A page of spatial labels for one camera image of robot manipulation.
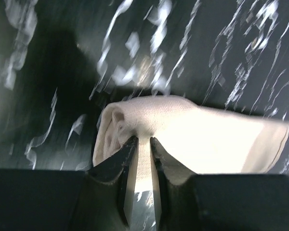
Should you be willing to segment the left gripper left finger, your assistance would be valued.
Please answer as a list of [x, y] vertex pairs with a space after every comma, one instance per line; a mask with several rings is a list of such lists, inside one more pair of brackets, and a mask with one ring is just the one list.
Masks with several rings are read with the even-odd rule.
[[0, 231], [126, 231], [138, 139], [88, 171], [0, 169]]

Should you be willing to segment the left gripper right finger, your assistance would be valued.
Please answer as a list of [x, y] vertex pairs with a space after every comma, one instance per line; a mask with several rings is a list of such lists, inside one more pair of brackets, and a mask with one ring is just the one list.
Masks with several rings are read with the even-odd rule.
[[196, 174], [150, 148], [158, 231], [289, 231], [289, 176]]

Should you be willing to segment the beige cloth napkin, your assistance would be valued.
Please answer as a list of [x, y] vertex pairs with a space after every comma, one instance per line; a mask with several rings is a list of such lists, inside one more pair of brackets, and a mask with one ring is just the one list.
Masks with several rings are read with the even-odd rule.
[[179, 96], [147, 96], [107, 105], [92, 162], [139, 139], [136, 192], [151, 190], [150, 138], [198, 174], [266, 173], [279, 160], [289, 122], [199, 106]]

